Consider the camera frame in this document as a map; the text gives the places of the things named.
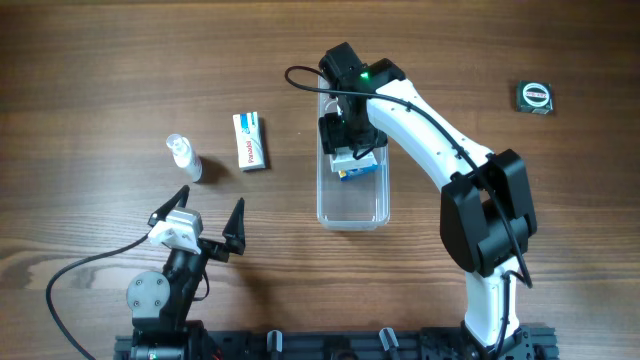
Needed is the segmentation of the green Zam-Buk ointment box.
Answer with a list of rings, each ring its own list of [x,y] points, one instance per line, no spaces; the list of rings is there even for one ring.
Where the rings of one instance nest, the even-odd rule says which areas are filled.
[[[520,81],[516,87],[516,111],[551,114],[554,111],[551,85],[544,82]]]

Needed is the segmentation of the small clear spray bottle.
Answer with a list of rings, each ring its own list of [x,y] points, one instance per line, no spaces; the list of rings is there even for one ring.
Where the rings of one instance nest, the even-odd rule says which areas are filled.
[[[203,167],[191,142],[180,134],[171,134],[166,139],[166,145],[172,152],[176,165],[184,170],[193,182],[198,182],[202,177]]]

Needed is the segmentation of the blue VapoDrops box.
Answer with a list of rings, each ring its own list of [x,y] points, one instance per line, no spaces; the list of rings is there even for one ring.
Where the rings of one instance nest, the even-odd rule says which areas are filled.
[[[338,172],[338,175],[341,181],[348,181],[352,178],[375,172],[377,169],[378,169],[377,165],[371,165],[364,168],[340,170]]]

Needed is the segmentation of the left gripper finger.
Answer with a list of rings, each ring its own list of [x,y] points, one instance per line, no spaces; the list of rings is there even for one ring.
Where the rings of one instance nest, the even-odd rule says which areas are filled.
[[[157,208],[149,217],[147,224],[149,226],[155,226],[159,221],[165,221],[167,215],[176,207],[184,208],[187,204],[190,193],[190,187],[188,185],[182,186],[175,195],[173,195],[168,201]]]
[[[222,232],[225,244],[231,253],[243,255],[246,248],[244,227],[245,200],[240,198]]]

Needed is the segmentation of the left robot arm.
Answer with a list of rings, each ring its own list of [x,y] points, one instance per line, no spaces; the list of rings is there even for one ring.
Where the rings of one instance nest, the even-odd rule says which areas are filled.
[[[201,236],[201,214],[187,207],[190,188],[183,186],[149,217],[147,238],[170,249],[160,272],[136,276],[127,289],[133,333],[119,338],[115,359],[221,359],[223,352],[200,320],[187,319],[191,305],[203,300],[199,284],[208,283],[210,260],[226,263],[232,254],[243,255],[245,200],[239,199],[222,231],[222,242]]]

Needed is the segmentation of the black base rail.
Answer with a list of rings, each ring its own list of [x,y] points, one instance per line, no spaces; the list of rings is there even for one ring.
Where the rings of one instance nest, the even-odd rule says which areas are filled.
[[[462,334],[461,328],[422,328],[394,332],[317,332],[255,334],[211,331],[213,355],[191,352],[189,345],[133,346],[131,337],[116,337],[113,359],[493,359]],[[559,359],[555,328],[521,325],[504,341],[499,359]]]

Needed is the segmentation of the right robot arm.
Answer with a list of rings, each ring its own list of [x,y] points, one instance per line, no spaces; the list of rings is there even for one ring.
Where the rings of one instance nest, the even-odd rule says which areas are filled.
[[[318,64],[336,110],[320,116],[322,151],[338,172],[369,166],[395,140],[440,193],[440,238],[466,274],[463,328],[478,350],[498,357],[516,344],[516,282],[532,284],[524,260],[537,220],[523,159],[495,153],[453,127],[391,60],[371,65],[348,43]]]

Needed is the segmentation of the white blue medicine box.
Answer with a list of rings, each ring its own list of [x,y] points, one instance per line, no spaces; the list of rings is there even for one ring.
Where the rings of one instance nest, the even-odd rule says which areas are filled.
[[[348,147],[337,148],[334,154],[329,155],[329,159],[332,172],[356,170],[378,165],[372,152],[357,160],[353,155],[353,151]]]

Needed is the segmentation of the clear plastic container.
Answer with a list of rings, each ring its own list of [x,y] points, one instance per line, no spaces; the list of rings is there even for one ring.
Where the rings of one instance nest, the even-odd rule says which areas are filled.
[[[371,231],[390,219],[389,146],[374,149],[378,168],[342,181],[317,135],[318,221],[331,231]]]

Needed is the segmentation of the white Panadol box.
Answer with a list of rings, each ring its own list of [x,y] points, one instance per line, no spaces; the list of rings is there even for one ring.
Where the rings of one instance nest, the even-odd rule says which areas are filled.
[[[236,135],[239,168],[242,171],[264,169],[266,167],[266,160],[258,113],[234,114],[233,124]]]

